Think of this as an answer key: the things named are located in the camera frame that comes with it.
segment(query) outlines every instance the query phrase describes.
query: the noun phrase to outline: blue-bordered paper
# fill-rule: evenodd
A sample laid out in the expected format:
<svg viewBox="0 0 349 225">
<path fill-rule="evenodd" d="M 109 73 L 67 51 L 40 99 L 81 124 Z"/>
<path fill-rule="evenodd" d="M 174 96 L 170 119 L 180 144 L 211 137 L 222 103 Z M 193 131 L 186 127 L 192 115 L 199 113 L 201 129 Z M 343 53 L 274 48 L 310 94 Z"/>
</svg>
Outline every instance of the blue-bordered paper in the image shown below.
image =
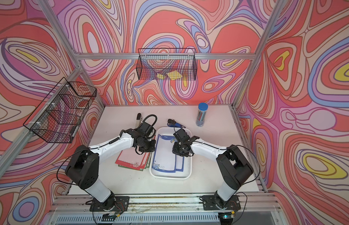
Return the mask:
<svg viewBox="0 0 349 225">
<path fill-rule="evenodd" d="M 185 157 L 176 155 L 176 171 L 183 172 L 183 164 L 185 163 Z"/>
<path fill-rule="evenodd" d="M 177 155 L 172 153 L 175 141 L 176 138 L 174 136 L 158 135 L 152 162 L 152 168 L 154 170 L 164 173 L 176 172 Z"/>
</svg>

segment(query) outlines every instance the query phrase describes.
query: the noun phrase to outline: blue lid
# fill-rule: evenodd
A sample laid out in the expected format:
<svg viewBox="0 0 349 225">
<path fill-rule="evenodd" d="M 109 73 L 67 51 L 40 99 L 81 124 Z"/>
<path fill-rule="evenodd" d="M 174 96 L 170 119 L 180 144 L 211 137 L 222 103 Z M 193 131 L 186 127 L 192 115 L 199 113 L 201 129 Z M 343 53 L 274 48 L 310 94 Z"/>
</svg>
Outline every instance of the blue lid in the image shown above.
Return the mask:
<svg viewBox="0 0 349 225">
<path fill-rule="evenodd" d="M 198 104 L 198 109 L 202 111 L 206 111 L 208 109 L 208 105 L 204 102 Z"/>
</svg>

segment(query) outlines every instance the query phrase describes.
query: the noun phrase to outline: red swirl wallpaper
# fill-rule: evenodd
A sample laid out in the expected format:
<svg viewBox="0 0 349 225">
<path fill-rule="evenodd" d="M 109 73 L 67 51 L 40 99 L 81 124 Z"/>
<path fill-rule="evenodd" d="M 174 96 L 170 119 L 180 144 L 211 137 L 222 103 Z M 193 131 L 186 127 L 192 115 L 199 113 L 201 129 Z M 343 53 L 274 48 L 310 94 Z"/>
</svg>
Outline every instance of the red swirl wallpaper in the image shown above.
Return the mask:
<svg viewBox="0 0 349 225">
<path fill-rule="evenodd" d="M 349 1 L 290 0 L 236 109 L 289 224 L 349 225 Z"/>
<path fill-rule="evenodd" d="M 73 63 L 36 0 L 0 1 L 0 156 L 29 114 L 72 71 Z M 0 179 L 0 225 L 40 224 L 67 186 L 56 179 L 58 167 L 87 143 L 100 111 L 94 102 L 71 144 L 31 138 Z M 64 170 L 59 177 L 69 181 Z"/>
<path fill-rule="evenodd" d="M 271 0 L 55 1 L 52 8 L 78 53 L 195 48 L 253 53 Z M 249 60 L 198 60 L 197 79 L 138 80 L 137 60 L 83 60 L 105 105 L 231 104 Z"/>
</svg>

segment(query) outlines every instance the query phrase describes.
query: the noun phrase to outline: wire basket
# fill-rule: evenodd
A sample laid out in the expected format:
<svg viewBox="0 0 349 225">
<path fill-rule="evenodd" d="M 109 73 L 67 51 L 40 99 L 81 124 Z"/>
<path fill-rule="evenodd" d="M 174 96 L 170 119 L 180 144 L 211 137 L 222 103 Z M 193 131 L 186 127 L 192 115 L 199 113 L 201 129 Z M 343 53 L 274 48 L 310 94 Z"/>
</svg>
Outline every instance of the wire basket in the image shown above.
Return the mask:
<svg viewBox="0 0 349 225">
<path fill-rule="evenodd" d="M 136 71 L 139 80 L 195 80 L 194 48 L 142 48 Z"/>
<path fill-rule="evenodd" d="M 33 125 L 25 125 L 31 115 L 23 125 L 48 143 L 72 143 L 96 94 L 95 87 L 66 81 Z"/>
</svg>

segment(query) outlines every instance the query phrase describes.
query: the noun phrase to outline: stationery paper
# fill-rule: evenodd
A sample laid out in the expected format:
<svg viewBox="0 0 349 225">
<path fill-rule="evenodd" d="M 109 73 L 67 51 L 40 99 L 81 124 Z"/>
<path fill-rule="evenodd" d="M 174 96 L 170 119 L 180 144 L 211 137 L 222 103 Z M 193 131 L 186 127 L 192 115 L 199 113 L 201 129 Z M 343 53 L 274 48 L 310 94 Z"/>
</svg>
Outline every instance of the stationery paper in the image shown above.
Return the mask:
<svg viewBox="0 0 349 225">
<path fill-rule="evenodd" d="M 145 168 L 148 156 L 148 152 L 138 155 L 135 148 L 131 147 L 121 151 L 115 163 L 131 169 L 141 170 Z"/>
<path fill-rule="evenodd" d="M 183 172 L 183 163 L 185 161 L 184 156 L 176 155 L 176 171 Z"/>
<path fill-rule="evenodd" d="M 158 135 L 152 163 L 153 169 L 165 173 L 176 172 L 177 157 L 172 153 L 175 141 L 174 136 Z"/>
</svg>

